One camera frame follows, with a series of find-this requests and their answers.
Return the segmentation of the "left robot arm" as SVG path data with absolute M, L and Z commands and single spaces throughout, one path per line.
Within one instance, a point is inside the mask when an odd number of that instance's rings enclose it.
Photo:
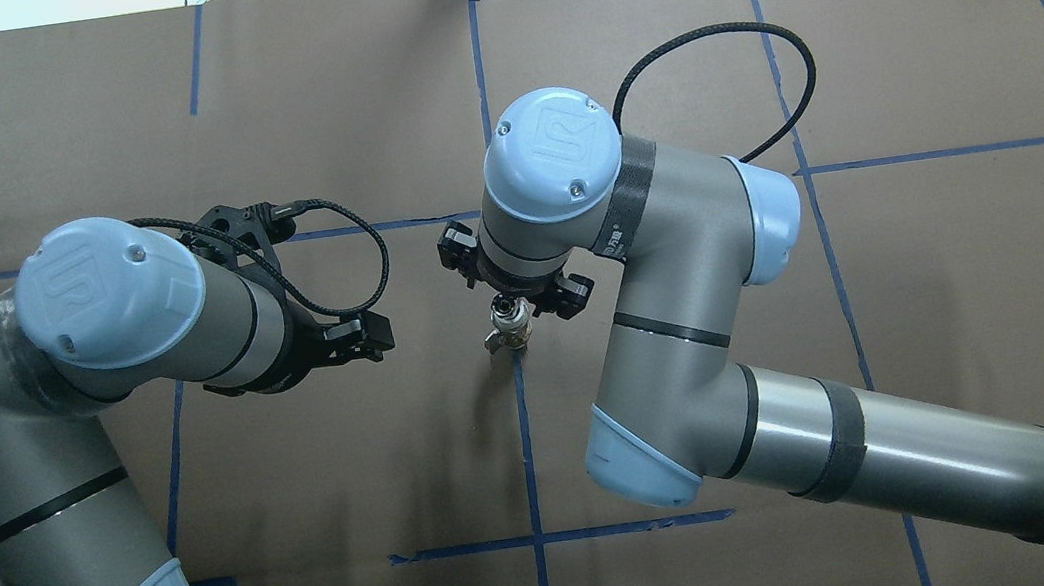
M 264 395 L 379 361 L 394 343 L 374 299 L 318 306 L 272 252 L 300 213 L 332 207 L 92 217 L 45 236 L 0 294 L 0 586 L 190 586 L 100 414 L 156 379 Z

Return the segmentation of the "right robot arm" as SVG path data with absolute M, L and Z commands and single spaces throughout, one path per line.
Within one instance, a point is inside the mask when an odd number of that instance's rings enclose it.
M 633 502 L 768 487 L 770 533 L 699 545 L 671 586 L 865 586 L 845 511 L 919 586 L 1044 584 L 1044 138 L 792 175 L 622 135 L 583 93 L 513 102 L 488 137 L 483 221 L 441 262 L 580 312 L 577 247 L 625 262 L 586 468 Z

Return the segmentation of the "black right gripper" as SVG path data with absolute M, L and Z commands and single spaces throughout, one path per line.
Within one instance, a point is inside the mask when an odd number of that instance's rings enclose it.
M 566 274 L 569 257 L 527 259 L 508 252 L 481 224 L 472 230 L 462 222 L 447 222 L 437 242 L 442 267 L 458 272 L 470 288 L 485 283 L 495 292 L 533 304 L 533 317 L 553 313 L 572 319 L 584 311 L 594 289 L 587 276 Z

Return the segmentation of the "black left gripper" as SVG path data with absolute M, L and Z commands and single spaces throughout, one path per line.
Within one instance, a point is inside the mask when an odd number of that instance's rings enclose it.
M 336 324 L 292 319 L 289 370 L 301 374 L 316 367 L 350 364 L 354 360 L 382 362 L 384 353 L 396 347 L 390 318 L 372 310 L 342 317 Z

